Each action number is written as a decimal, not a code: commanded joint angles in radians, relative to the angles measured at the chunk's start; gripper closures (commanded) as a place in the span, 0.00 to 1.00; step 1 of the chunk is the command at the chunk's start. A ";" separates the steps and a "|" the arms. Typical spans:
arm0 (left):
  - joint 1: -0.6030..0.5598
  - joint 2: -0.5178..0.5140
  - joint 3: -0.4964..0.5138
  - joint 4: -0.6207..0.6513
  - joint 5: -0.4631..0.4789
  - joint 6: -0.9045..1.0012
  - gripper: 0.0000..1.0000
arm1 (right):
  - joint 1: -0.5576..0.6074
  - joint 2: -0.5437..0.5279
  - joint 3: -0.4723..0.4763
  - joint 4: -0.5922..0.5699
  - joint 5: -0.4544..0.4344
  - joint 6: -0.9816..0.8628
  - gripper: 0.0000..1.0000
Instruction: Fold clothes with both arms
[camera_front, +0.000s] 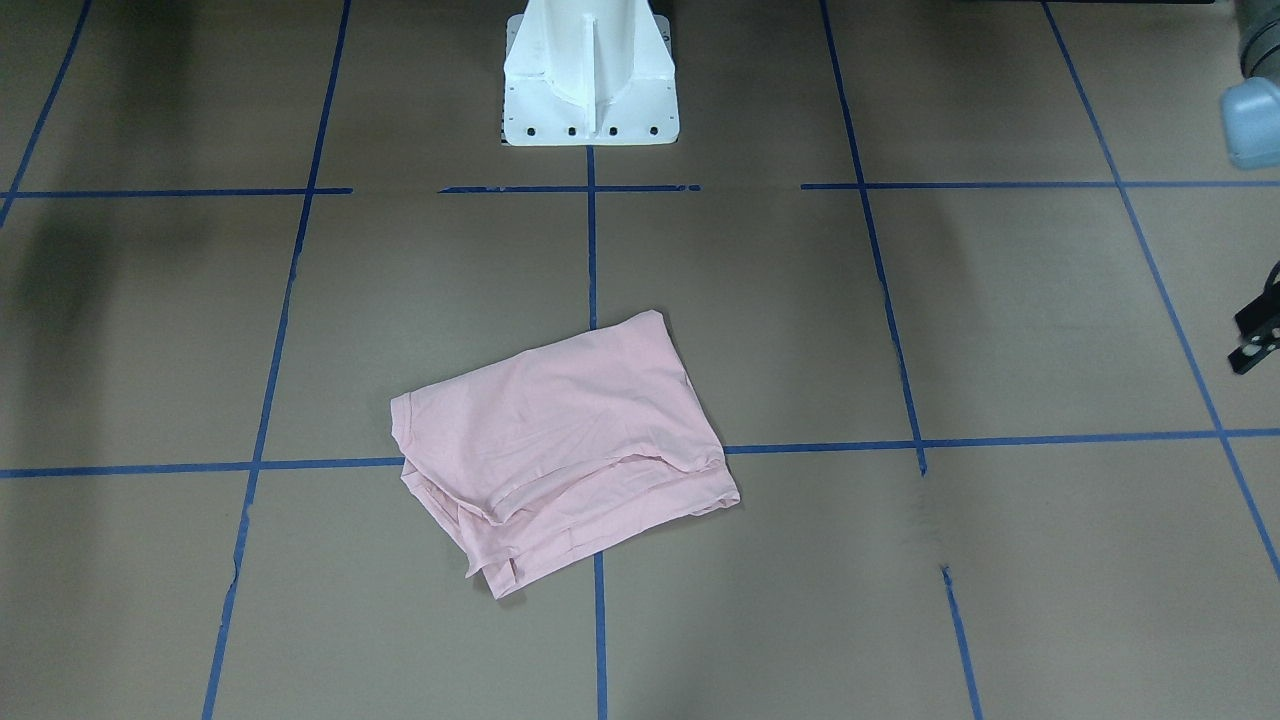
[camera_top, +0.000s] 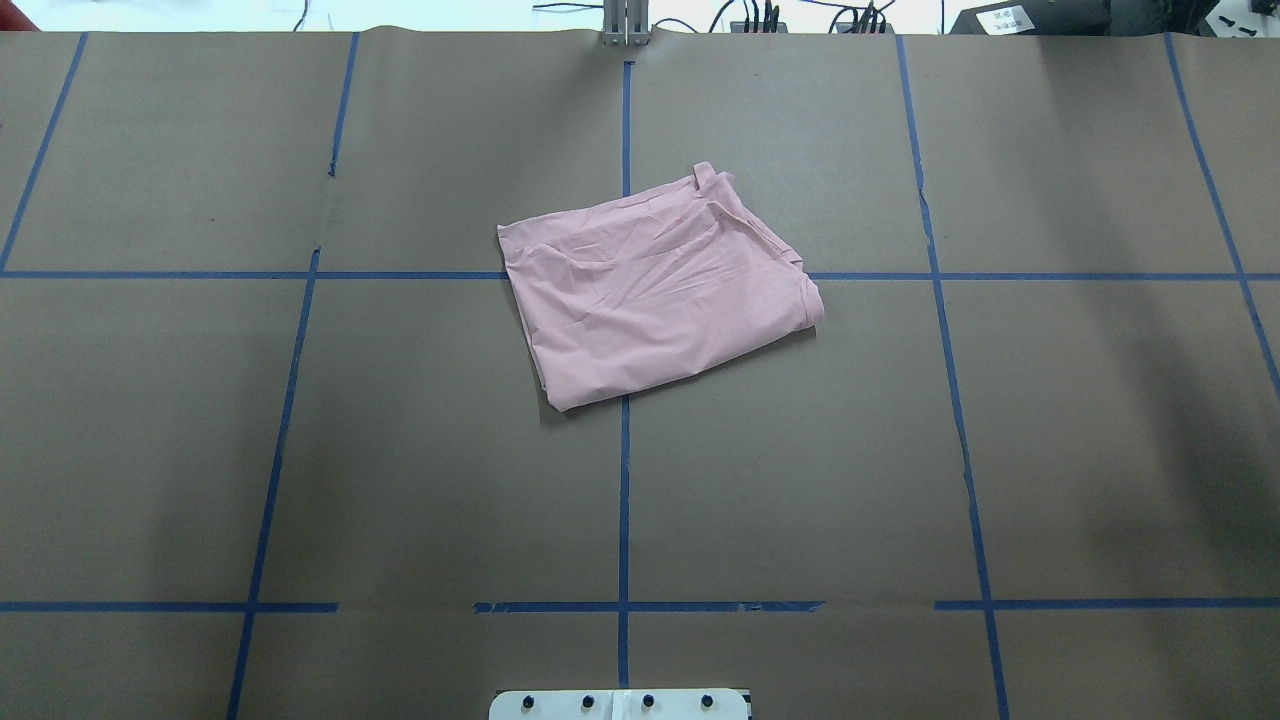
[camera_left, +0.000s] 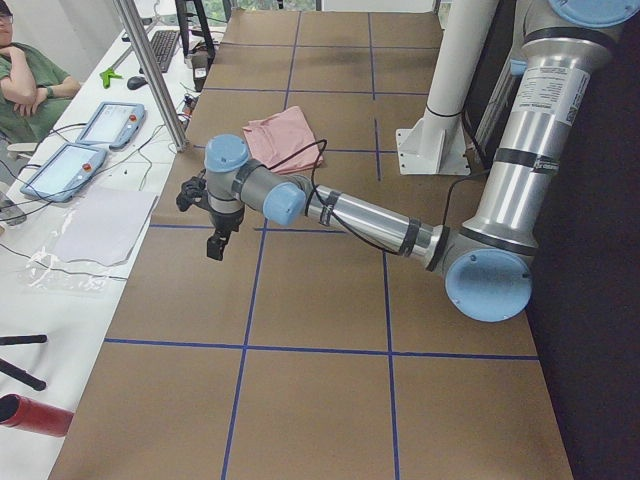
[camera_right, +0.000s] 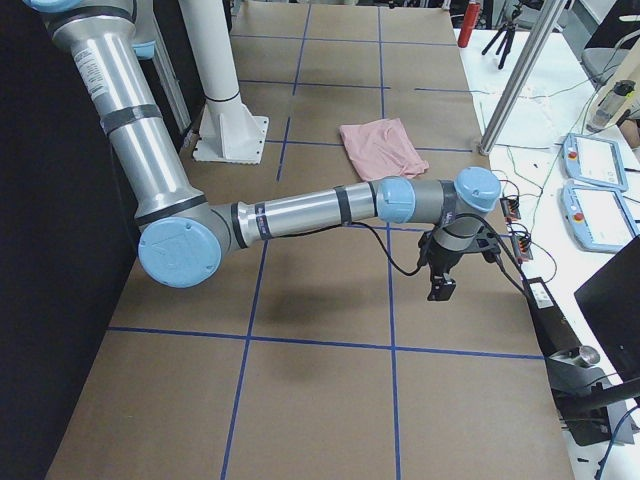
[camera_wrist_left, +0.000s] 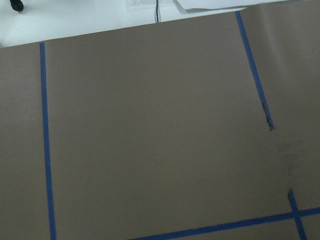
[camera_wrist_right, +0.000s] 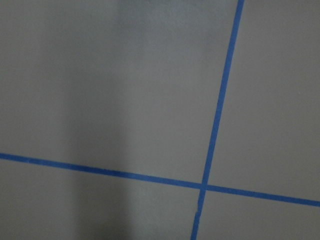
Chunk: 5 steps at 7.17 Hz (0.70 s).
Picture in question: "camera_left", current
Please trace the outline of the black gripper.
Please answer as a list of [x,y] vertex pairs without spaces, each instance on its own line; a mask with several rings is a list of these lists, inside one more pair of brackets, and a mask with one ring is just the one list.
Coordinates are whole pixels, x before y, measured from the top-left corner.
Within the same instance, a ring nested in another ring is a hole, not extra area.
[[244,220],[244,204],[201,171],[181,184],[176,205],[180,212],[186,212],[191,206],[208,212],[215,231],[207,239],[206,256],[222,261],[231,233],[238,232]]

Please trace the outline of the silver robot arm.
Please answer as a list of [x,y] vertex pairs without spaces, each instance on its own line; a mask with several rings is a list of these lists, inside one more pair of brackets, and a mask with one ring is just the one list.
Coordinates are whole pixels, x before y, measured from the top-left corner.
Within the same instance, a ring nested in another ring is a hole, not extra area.
[[625,1],[522,1],[512,49],[521,76],[476,213],[458,228],[431,226],[316,183],[281,174],[256,146],[231,134],[211,139],[204,167],[181,186],[179,210],[205,210],[211,259],[247,210],[287,226],[300,216],[351,233],[384,252],[419,260],[443,277],[451,303],[469,318],[499,322],[530,301],[534,224],[592,74],[606,65],[623,24],[639,9]]

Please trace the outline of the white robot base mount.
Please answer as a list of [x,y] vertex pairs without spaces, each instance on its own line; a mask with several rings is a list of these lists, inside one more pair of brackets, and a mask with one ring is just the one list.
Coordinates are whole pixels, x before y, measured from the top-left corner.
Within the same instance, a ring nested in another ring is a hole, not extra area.
[[497,6],[497,0],[452,3],[424,114],[413,128],[396,131],[401,174],[470,173],[462,117]]

